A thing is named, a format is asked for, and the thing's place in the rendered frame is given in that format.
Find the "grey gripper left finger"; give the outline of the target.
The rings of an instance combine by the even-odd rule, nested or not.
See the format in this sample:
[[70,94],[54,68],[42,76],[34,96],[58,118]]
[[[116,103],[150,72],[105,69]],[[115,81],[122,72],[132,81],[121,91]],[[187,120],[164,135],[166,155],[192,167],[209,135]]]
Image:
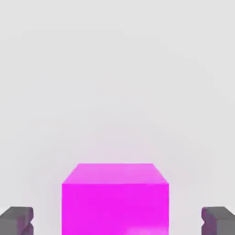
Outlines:
[[0,215],[0,235],[34,235],[32,207],[9,207]]

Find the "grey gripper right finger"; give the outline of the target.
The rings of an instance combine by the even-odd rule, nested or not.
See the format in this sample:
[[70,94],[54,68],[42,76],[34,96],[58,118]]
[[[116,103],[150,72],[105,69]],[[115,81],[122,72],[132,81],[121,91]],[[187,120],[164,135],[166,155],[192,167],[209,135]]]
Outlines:
[[235,215],[226,207],[203,207],[201,235],[235,235]]

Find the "small magenta cube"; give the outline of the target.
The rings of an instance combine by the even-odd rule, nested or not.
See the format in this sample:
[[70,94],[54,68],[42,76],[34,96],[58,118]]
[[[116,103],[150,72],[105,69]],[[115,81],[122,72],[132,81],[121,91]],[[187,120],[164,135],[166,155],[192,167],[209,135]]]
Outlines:
[[62,235],[169,235],[169,184],[150,163],[80,163],[62,183]]

